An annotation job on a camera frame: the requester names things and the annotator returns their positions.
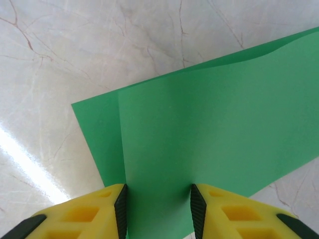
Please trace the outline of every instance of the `green paper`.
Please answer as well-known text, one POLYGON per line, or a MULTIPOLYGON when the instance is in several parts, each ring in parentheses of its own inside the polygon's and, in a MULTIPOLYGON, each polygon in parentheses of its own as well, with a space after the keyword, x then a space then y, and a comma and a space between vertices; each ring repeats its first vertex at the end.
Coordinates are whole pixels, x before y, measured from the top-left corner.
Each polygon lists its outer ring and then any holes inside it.
POLYGON ((249 196, 317 156, 319 38, 292 41, 318 30, 72 105, 105 186, 129 185, 130 238, 191 232, 190 183, 249 196))

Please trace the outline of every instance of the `white marble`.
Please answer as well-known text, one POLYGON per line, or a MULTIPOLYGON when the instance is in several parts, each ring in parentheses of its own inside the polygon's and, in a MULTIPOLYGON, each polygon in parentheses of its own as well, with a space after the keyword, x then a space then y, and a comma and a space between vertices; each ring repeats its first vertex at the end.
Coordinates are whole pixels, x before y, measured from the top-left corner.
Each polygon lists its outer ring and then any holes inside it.
MULTIPOLYGON (((316 26, 317 0, 0 0, 0 236, 103 187, 71 103, 316 26)), ((319 232, 318 170, 253 198, 319 232)))

